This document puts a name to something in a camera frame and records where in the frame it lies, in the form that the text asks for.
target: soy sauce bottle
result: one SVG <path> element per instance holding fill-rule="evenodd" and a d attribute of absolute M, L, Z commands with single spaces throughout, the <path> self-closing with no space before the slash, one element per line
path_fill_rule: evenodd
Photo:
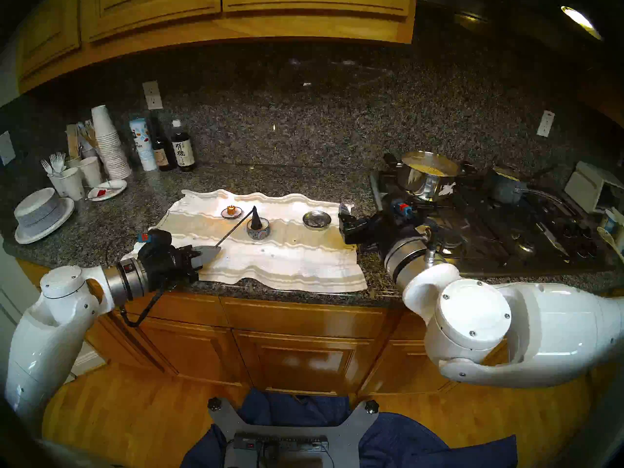
<path fill-rule="evenodd" d="M 171 123 L 174 126 L 171 136 L 171 144 L 174 146 L 175 159 L 184 172 L 195 169 L 195 157 L 191 148 L 191 140 L 182 128 L 182 123 L 176 118 Z"/>
<path fill-rule="evenodd" d="M 160 124 L 155 116 L 150 117 L 150 123 L 152 126 L 152 148 L 158 169 L 171 171 L 171 169 L 178 167 L 174 148 L 169 139 L 160 131 Z"/>

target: stack of paper cups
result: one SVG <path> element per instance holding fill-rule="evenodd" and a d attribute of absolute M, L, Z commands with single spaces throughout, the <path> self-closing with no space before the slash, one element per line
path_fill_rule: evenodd
<path fill-rule="evenodd" d="M 106 106 L 91 109 L 93 128 L 96 131 L 96 141 L 104 167 L 111 179 L 124 179 L 132 174 L 126 155 L 121 149 L 121 141 L 115 126 L 113 126 Z"/>
<path fill-rule="evenodd" d="M 130 121 L 130 130 L 132 131 L 132 137 L 134 138 L 134 144 L 137 145 L 138 157 L 141 159 L 143 169 L 146 171 L 153 171 L 158 166 L 154 159 L 154 150 L 152 148 L 152 141 L 150 135 L 147 132 L 147 124 L 144 118 L 136 118 Z"/>

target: blue fabric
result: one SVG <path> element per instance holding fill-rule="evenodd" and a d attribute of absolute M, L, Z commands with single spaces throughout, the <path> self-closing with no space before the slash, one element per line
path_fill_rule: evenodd
<path fill-rule="evenodd" d="M 291 396 L 252 389 L 239 416 L 258 426 L 338 426 L 349 417 L 348 398 Z M 225 436 L 212 425 L 182 461 L 182 468 L 221 468 Z M 507 468 L 518 463 L 516 437 L 450 449 L 413 419 L 382 412 L 360 440 L 360 468 Z"/>

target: white towel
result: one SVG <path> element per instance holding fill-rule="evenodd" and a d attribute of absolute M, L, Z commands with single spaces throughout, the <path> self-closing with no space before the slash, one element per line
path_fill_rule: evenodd
<path fill-rule="evenodd" d="M 235 195 L 219 189 L 210 193 L 183 190 L 156 228 L 172 234 L 172 244 L 215 245 L 254 206 L 270 223 L 271 233 L 262 241 L 246 232 L 249 217 L 220 246 L 215 260 L 199 272 L 200 280 L 233 284 L 254 278 L 277 290 L 340 293 L 365 290 L 366 280 L 357 263 L 356 247 L 345 245 L 338 230 L 338 203 L 314 201 L 301 194 L 271 198 L 262 193 Z M 221 211 L 229 205 L 243 210 L 236 220 L 225 220 Z M 322 232 L 307 229 L 303 215 L 311 210 L 331 216 Z M 136 243 L 125 258 L 136 258 L 143 243 Z"/>

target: ceiling light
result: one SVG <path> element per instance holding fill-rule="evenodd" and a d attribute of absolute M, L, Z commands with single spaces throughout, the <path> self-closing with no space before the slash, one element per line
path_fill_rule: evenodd
<path fill-rule="evenodd" d="M 578 11 L 568 6 L 562 6 L 561 11 L 563 11 L 566 15 L 572 18 L 575 22 L 581 25 L 585 29 L 585 31 L 588 32 L 591 36 L 593 36 L 594 38 L 597 38 L 598 40 L 602 40 L 602 36 L 600 36 L 600 33 L 596 31 L 596 29 L 594 28 L 594 25 L 592 25 L 590 21 L 585 16 L 580 14 Z"/>

